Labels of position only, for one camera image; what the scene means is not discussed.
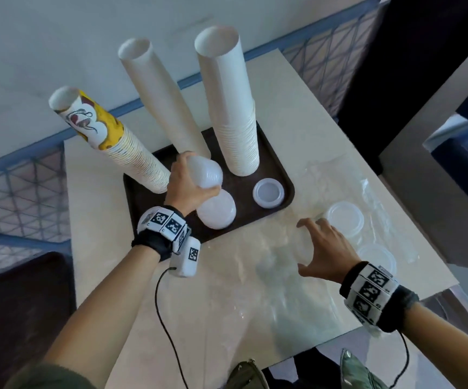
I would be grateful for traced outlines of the left wristband with markers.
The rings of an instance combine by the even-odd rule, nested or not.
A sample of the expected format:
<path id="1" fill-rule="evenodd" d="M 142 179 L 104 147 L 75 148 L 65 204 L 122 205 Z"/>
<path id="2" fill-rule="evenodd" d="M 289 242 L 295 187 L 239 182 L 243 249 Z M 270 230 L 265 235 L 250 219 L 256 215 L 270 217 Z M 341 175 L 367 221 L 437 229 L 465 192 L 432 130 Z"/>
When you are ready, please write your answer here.
<path id="1" fill-rule="evenodd" d="M 172 206 L 155 206 L 141 215 L 131 247 L 152 248 L 160 261 L 179 255 L 191 235 L 191 228 L 183 214 Z"/>

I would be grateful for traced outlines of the wide stack of white cups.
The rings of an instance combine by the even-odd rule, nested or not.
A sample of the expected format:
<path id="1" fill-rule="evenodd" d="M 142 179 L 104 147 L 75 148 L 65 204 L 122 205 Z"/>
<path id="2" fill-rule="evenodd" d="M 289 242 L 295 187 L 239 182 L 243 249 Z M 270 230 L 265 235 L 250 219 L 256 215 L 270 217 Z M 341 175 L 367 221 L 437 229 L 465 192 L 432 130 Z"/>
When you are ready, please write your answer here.
<path id="1" fill-rule="evenodd" d="M 255 101 L 238 31 L 211 26 L 194 42 L 211 124 L 226 165 L 235 176 L 259 167 Z"/>

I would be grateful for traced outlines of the clear lid in bag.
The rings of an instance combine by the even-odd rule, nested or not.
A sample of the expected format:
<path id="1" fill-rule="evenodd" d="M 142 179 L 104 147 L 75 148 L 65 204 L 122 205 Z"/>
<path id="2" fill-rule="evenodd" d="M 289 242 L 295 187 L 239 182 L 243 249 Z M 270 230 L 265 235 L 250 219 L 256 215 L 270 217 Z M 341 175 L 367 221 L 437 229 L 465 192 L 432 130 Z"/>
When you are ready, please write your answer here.
<path id="1" fill-rule="evenodd" d="M 364 227 L 365 218 L 354 203 L 339 201 L 332 204 L 324 214 L 332 227 L 350 239 L 358 235 Z"/>
<path id="2" fill-rule="evenodd" d="M 382 266 L 392 275 L 397 274 L 397 262 L 394 255 L 378 243 L 364 244 L 357 250 L 362 261 L 368 261 L 376 267 Z"/>

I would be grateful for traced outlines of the narrow stack of white cups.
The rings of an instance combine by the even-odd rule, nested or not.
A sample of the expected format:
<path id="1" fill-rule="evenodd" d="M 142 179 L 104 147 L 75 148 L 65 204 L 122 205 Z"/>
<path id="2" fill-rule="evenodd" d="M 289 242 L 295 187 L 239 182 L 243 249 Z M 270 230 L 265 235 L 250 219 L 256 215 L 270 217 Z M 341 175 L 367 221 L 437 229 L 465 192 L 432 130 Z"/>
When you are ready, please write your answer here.
<path id="1" fill-rule="evenodd" d="M 179 86 L 166 70 L 147 38 L 131 38 L 118 57 L 140 100 L 178 152 L 193 151 L 211 158 L 211 152 L 185 102 Z"/>

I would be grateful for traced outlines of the right wristband with markers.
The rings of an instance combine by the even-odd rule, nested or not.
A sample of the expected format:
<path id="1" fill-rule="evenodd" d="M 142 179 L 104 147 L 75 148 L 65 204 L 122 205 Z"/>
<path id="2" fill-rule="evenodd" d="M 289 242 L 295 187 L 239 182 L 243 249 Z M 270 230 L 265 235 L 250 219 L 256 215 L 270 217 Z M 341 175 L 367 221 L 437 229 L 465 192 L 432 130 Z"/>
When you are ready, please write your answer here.
<path id="1" fill-rule="evenodd" d="M 401 331 L 406 312 L 419 302 L 418 295 L 385 268 L 367 261 L 359 262 L 347 273 L 339 293 L 347 309 L 377 337 Z"/>

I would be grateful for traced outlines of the white ringed plastic lid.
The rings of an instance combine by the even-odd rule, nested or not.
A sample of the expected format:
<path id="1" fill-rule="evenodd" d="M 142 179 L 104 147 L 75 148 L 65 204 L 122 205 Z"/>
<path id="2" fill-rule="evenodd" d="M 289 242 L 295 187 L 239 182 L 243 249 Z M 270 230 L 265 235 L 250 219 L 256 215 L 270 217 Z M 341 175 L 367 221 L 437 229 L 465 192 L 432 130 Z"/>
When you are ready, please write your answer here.
<path id="1" fill-rule="evenodd" d="M 263 209 L 274 209 L 281 205 L 285 198 L 283 185 L 276 179 L 264 178 L 256 183 L 252 197 Z"/>

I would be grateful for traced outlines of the blue metal mesh railing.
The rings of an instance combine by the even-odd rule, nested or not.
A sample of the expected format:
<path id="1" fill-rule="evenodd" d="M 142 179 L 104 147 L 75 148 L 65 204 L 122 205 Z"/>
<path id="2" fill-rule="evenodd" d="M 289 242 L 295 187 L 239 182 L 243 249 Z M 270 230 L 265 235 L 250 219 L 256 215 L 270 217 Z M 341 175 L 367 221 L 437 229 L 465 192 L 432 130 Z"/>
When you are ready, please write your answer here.
<path id="1" fill-rule="evenodd" d="M 389 1 L 361 3 L 248 50 L 279 50 L 335 122 Z M 45 252 L 71 254 L 64 141 L 71 130 L 0 158 L 0 271 Z"/>

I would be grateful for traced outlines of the translucent plastic dome lid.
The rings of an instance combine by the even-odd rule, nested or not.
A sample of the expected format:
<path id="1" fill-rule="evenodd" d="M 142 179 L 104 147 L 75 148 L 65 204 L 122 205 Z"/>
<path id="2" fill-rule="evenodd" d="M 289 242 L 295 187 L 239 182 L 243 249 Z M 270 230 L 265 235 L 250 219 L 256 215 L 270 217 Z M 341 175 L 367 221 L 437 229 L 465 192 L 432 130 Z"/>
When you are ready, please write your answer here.
<path id="1" fill-rule="evenodd" d="M 186 162 L 194 184 L 203 189 L 222 186 L 224 175 L 217 162 L 203 156 L 189 156 Z"/>

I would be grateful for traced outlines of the translucent plastic flat lid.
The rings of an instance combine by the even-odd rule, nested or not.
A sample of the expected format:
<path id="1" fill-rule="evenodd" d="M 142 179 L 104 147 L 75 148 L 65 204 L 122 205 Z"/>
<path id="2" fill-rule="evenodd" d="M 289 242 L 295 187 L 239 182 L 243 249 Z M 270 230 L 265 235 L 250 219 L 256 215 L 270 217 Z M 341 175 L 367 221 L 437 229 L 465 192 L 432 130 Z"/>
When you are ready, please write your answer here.
<path id="1" fill-rule="evenodd" d="M 224 189 L 220 189 L 217 196 L 201 204 L 196 212 L 201 222 L 213 230 L 229 227 L 237 215 L 236 203 L 232 195 Z"/>

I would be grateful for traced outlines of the clear plastic bag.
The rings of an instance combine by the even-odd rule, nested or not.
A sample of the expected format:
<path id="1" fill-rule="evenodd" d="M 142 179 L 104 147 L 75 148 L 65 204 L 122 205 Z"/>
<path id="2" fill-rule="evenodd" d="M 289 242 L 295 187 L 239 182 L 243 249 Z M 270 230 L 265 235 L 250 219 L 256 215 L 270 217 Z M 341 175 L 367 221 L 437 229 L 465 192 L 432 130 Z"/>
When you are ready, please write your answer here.
<path id="1" fill-rule="evenodd" d="M 362 211 L 365 224 L 361 232 L 348 242 L 357 250 L 364 244 L 378 243 L 386 247 L 397 262 L 397 276 L 408 264 L 419 259 L 411 240 L 394 225 L 390 213 L 372 188 L 354 158 L 341 155 L 324 162 L 309 162 L 299 173 L 295 197 L 291 205 L 278 215 L 283 241 L 270 249 L 270 255 L 256 271 L 273 294 L 269 305 L 275 319 L 285 318 L 294 323 L 303 319 L 319 321 L 333 330 L 340 320 L 335 304 L 337 291 L 330 291 L 328 282 L 300 277 L 296 263 L 307 263 L 313 247 L 307 230 L 295 228 L 299 218 L 314 221 L 325 218 L 334 203 L 354 203 Z"/>

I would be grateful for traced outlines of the person's right hand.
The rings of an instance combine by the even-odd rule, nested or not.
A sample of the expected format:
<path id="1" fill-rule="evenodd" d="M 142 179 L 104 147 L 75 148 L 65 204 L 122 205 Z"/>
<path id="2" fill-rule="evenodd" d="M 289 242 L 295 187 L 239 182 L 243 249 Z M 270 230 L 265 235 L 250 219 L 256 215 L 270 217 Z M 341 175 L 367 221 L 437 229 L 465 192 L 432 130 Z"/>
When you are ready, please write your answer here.
<path id="1" fill-rule="evenodd" d="M 321 218 L 316 222 L 311 218 L 302 218 L 297 228 L 306 228 L 313 245 L 312 261 L 320 270 L 322 280 L 342 284 L 349 271 L 360 262 L 354 248 L 347 239 L 330 223 Z"/>

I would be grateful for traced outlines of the person's left forearm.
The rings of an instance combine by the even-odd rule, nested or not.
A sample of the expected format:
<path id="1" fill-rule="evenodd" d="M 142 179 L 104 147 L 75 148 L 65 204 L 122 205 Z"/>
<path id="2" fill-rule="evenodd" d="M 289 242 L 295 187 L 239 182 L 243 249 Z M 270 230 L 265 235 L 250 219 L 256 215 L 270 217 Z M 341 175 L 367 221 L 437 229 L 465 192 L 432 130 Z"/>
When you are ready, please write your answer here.
<path id="1" fill-rule="evenodd" d="M 44 360 L 103 389 L 127 341 L 160 255 L 137 245 L 70 317 Z"/>

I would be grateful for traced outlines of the dark brown chair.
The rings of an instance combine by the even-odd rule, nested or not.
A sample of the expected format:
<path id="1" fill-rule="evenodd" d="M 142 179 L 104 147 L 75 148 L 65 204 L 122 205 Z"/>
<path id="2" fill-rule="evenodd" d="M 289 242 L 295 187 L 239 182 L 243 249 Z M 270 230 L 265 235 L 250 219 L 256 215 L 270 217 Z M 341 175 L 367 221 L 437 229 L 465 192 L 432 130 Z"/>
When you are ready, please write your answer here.
<path id="1" fill-rule="evenodd" d="M 49 252 L 0 272 L 0 389 L 41 361 L 76 309 L 73 262 Z"/>

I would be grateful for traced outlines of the person's left hand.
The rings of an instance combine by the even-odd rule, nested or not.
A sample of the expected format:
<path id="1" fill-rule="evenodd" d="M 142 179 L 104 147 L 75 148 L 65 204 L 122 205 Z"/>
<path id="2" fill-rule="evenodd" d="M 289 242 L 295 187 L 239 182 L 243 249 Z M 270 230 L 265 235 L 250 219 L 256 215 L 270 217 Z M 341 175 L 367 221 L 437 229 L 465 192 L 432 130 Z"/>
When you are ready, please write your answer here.
<path id="1" fill-rule="evenodd" d="M 194 184 L 188 171 L 186 160 L 189 156 L 196 156 L 196 153 L 191 151 L 183 152 L 172 164 L 164 200 L 164 205 L 176 209 L 183 217 L 188 216 L 197 209 L 196 188 L 198 186 Z"/>

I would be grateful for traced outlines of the person's right forearm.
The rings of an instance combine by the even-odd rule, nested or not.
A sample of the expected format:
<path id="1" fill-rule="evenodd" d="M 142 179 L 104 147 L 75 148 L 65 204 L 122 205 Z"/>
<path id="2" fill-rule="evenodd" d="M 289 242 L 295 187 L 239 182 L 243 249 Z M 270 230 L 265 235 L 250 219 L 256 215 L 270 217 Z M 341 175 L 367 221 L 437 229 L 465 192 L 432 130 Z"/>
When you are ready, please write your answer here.
<path id="1" fill-rule="evenodd" d="M 406 310 L 402 334 L 455 389 L 468 389 L 468 334 L 419 302 Z"/>

